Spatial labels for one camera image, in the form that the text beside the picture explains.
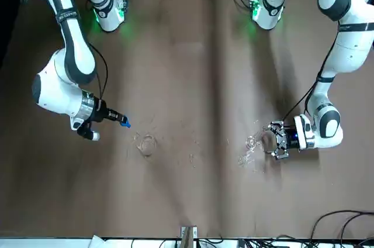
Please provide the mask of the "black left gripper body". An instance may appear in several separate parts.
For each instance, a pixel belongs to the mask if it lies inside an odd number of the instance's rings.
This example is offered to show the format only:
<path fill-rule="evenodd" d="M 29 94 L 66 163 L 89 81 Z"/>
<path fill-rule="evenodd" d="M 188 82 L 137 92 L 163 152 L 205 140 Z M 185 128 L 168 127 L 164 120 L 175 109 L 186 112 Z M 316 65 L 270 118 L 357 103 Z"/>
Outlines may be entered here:
<path fill-rule="evenodd" d="M 295 126 L 284 127 L 284 133 L 286 136 L 284 149 L 299 149 L 299 137 Z"/>

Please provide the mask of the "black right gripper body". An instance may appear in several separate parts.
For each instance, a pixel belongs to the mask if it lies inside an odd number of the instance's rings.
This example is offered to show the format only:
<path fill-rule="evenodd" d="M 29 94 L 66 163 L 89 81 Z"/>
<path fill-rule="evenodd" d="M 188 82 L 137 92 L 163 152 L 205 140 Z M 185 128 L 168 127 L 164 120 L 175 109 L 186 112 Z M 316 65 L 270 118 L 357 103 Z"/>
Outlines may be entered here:
<path fill-rule="evenodd" d="M 117 121 L 117 112 L 108 108 L 104 100 L 95 98 L 91 121 L 102 122 L 104 119 Z"/>

